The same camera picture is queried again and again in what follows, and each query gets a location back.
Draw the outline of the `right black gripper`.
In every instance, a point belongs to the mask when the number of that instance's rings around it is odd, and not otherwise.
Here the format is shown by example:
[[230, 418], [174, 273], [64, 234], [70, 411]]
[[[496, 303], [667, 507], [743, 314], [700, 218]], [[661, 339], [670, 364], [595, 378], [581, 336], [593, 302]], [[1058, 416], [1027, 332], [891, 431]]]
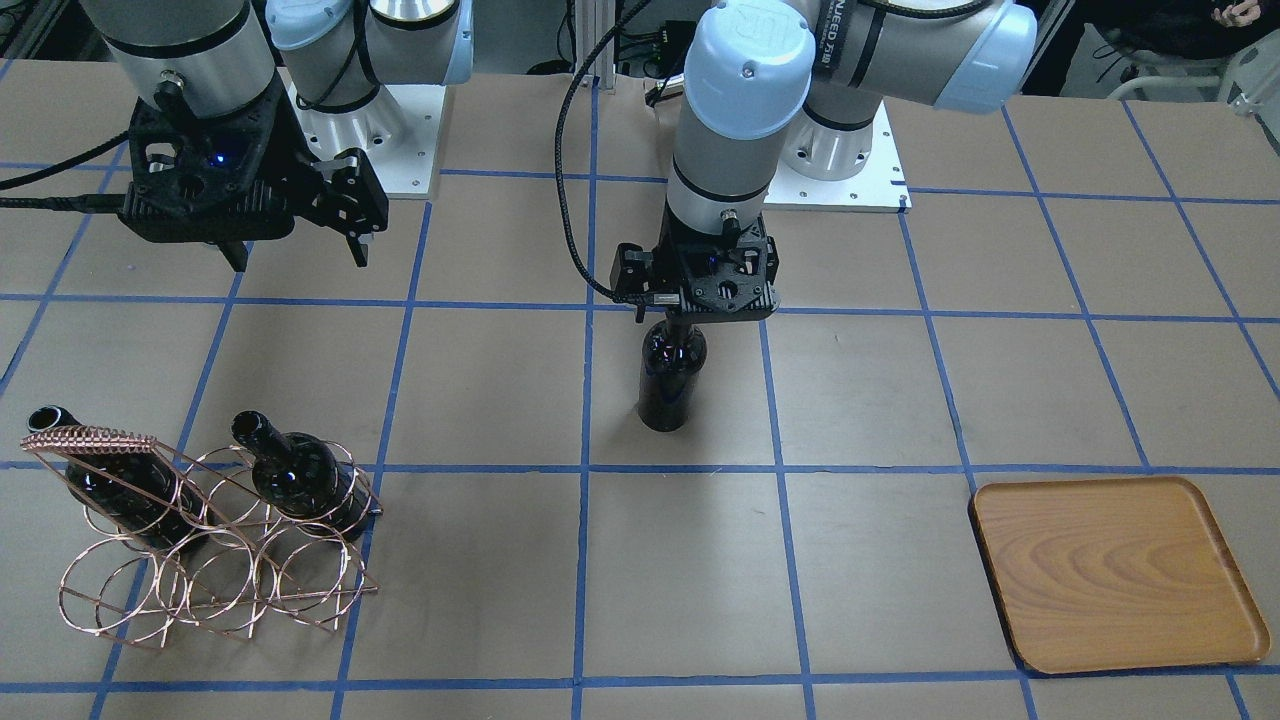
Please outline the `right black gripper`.
[[388, 227], [389, 202], [369, 155], [347, 149], [329, 160], [308, 147], [280, 77], [246, 108], [198, 119], [170, 81], [152, 106], [138, 100], [127, 137], [132, 182], [118, 213], [154, 243], [214, 243], [243, 273], [250, 241], [279, 240], [301, 217], [340, 233], [357, 268], [367, 268], [372, 233]]

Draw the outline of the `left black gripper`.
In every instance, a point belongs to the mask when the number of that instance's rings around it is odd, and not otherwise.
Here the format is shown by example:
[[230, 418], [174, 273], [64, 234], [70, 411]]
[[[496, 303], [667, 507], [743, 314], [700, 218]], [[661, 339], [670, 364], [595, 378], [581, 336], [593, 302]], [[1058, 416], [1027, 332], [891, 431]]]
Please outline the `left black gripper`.
[[662, 218], [658, 245], [620, 243], [612, 290], [646, 295], [677, 323], [758, 322], [780, 305], [774, 278], [780, 256], [762, 215], [748, 224], [730, 219], [703, 233], [675, 215]]

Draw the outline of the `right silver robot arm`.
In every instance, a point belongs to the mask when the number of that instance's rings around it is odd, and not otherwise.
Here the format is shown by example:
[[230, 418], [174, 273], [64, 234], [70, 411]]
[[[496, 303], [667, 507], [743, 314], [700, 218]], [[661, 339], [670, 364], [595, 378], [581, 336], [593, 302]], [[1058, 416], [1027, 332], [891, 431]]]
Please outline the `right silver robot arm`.
[[236, 270], [297, 219], [358, 266], [389, 201], [429, 192], [445, 90], [474, 70], [470, 1], [87, 1], [138, 94], [120, 222]]

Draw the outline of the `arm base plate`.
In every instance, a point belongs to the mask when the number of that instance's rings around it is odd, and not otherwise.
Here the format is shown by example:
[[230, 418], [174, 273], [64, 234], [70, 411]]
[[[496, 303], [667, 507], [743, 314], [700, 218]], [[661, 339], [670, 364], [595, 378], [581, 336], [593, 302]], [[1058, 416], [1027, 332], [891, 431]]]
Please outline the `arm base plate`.
[[794, 211], [905, 213], [913, 206], [884, 104], [860, 129], [859, 143], [838, 131], [800, 129], [780, 160], [765, 208]]
[[445, 86], [392, 85], [351, 111], [294, 114], [317, 158], [362, 149], [388, 197], [430, 199], [447, 99]]

